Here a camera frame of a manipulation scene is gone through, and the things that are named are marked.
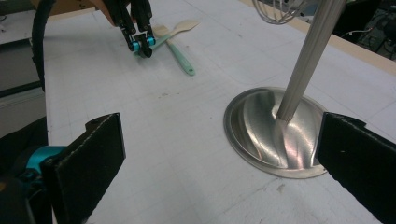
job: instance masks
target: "table surface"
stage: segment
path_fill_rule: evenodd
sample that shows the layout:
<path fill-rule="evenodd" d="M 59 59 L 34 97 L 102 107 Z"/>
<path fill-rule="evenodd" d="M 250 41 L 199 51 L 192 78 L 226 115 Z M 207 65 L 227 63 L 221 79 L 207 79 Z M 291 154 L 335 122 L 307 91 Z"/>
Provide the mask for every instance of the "table surface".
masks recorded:
<path fill-rule="evenodd" d="M 121 116 L 127 158 L 88 223 L 378 223 L 329 174 L 268 175 L 225 136 L 236 95 L 287 86 L 305 33 L 267 24 L 236 0 L 150 3 L 153 25 L 200 22 L 174 38 L 194 77 L 166 46 L 135 58 L 100 12 L 47 25 L 50 144 L 70 144 L 91 119 Z M 396 76 L 328 46 L 305 94 L 395 142 Z"/>

